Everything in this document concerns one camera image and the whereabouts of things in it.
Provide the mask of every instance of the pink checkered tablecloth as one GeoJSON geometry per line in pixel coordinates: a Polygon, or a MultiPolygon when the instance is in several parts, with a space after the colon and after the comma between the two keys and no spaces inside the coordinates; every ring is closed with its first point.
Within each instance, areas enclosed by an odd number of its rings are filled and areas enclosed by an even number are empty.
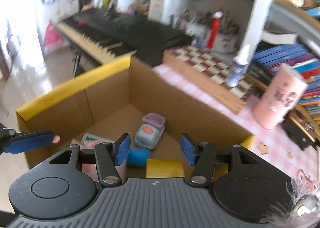
{"type": "Polygon", "coordinates": [[[293,177],[299,169],[302,169],[306,176],[313,180],[317,178],[318,159],[316,150],[309,146],[305,151],[301,151],[300,148],[287,137],[279,124],[272,130],[261,127],[251,114],[252,108],[258,102],[255,96],[251,96],[242,111],[238,115],[235,115],[208,93],[202,91],[195,84],[185,80],[183,76],[168,65],[162,64],[154,67],[153,70],[170,85],[175,86],[204,104],[211,106],[254,134],[256,140],[252,152],[264,160],[291,177],[293,177]]]}

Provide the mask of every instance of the chessboard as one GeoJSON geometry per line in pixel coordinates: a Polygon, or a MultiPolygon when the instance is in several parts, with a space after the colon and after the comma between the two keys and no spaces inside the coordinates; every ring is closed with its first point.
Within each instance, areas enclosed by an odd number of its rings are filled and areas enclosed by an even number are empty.
{"type": "Polygon", "coordinates": [[[172,67],[238,114],[254,91],[254,84],[243,77],[233,88],[225,84],[230,65],[193,46],[173,48],[164,52],[163,63],[172,67]]]}

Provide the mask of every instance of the blue gripper pad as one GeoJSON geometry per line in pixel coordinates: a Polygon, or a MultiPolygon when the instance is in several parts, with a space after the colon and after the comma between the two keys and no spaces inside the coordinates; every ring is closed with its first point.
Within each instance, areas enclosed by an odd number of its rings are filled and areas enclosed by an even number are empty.
{"type": "Polygon", "coordinates": [[[119,140],[116,141],[116,143],[120,143],[118,145],[118,151],[115,155],[115,165],[121,166],[125,158],[128,156],[129,150],[130,150],[130,136],[129,134],[124,134],[120,137],[119,140]]]}
{"type": "Polygon", "coordinates": [[[192,144],[193,140],[189,139],[189,136],[182,134],[180,138],[180,147],[188,164],[194,166],[196,164],[196,153],[192,144]]]}
{"type": "Polygon", "coordinates": [[[4,148],[4,152],[18,154],[29,150],[37,149],[52,144],[53,133],[47,133],[39,136],[28,137],[25,139],[13,141],[9,146],[4,148]]]}

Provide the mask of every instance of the cardboard box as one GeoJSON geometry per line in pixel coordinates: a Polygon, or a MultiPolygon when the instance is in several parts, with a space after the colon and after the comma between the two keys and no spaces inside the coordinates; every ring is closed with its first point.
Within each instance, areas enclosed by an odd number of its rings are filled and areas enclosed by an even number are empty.
{"type": "MultiPolygon", "coordinates": [[[[97,67],[17,110],[20,131],[51,130],[61,137],[58,144],[26,152],[29,167],[34,167],[57,151],[81,140],[89,132],[111,140],[123,133],[133,137],[149,112],[166,118],[166,129],[152,159],[181,161],[185,176],[192,172],[180,149],[180,135],[230,148],[248,140],[250,132],[228,117],[170,86],[136,58],[124,56],[97,67]]],[[[145,169],[128,169],[127,176],[144,177],[145,169]]]]}

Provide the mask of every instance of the pink bag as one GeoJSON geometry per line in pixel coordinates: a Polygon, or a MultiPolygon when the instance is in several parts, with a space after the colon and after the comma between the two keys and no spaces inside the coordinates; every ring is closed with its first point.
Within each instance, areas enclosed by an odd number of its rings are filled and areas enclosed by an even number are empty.
{"type": "Polygon", "coordinates": [[[54,24],[50,20],[45,30],[44,46],[49,50],[55,50],[60,48],[62,46],[62,43],[63,43],[62,37],[55,30],[54,24]]]}

